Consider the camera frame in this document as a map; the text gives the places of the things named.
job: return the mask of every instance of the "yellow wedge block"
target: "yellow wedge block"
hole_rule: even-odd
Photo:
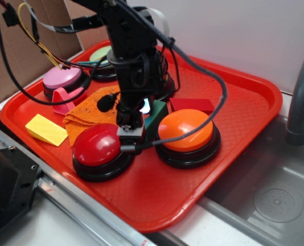
[[[26,124],[26,129],[34,138],[55,146],[60,146],[68,136],[67,131],[64,128],[51,122],[40,114],[37,114]]]

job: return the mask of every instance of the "orange towel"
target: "orange towel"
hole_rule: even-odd
[[[70,146],[73,146],[76,138],[87,128],[100,123],[111,123],[116,125],[117,110],[116,104],[114,107],[103,113],[97,108],[97,102],[105,95],[119,92],[119,86],[103,87],[86,100],[77,105],[73,110],[68,112],[63,119],[66,130],[69,136]]]

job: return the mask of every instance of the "red block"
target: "red block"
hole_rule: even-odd
[[[209,99],[170,98],[171,110],[196,109],[207,115],[214,111],[214,106]]]

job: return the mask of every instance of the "pink button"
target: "pink button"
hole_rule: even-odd
[[[44,75],[43,83],[49,89],[57,89],[72,84],[80,78],[81,74],[82,70],[79,68],[60,70],[54,67]]]

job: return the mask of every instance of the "sink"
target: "sink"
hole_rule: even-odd
[[[270,122],[198,204],[260,242],[304,245],[304,146],[285,142],[286,121]]]

